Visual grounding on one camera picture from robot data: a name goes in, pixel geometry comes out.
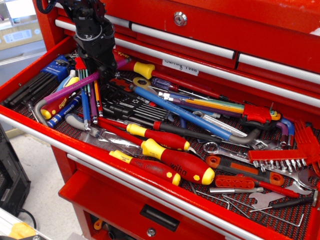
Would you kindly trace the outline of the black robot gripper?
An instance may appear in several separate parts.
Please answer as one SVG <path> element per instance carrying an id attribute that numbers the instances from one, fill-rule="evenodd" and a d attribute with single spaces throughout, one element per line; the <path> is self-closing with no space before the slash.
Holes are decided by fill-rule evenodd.
<path id="1" fill-rule="evenodd" d="M 98 71 L 102 83 L 113 79 L 118 67 L 113 54 L 115 28 L 105 17 L 105 4 L 100 0 L 61 0 L 59 3 L 75 25 L 75 40 L 81 47 L 77 53 L 88 73 Z"/>

